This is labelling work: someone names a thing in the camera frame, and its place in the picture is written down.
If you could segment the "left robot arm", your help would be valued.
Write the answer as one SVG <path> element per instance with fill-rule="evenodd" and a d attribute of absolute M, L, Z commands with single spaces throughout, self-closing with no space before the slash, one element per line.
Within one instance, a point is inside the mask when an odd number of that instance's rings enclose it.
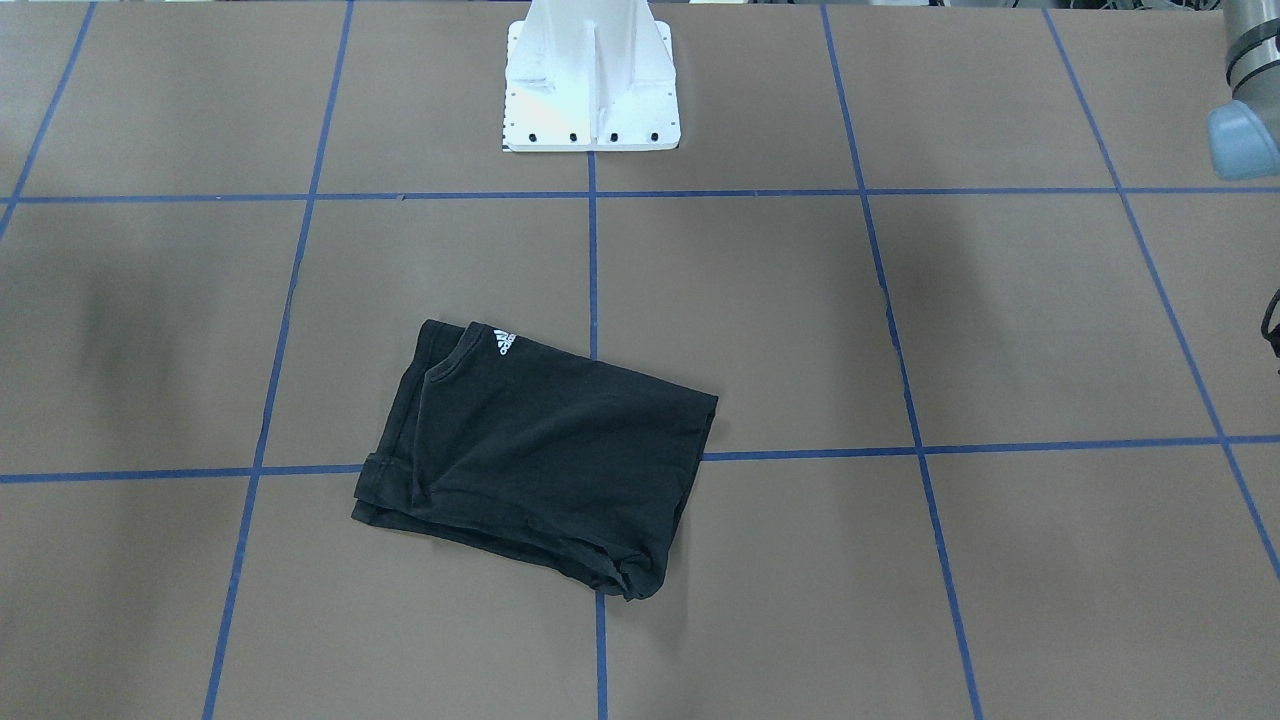
<path fill-rule="evenodd" d="M 1231 99 L 1207 115 L 1215 174 L 1253 181 L 1279 173 L 1279 3 L 1224 1 L 1224 74 Z"/>

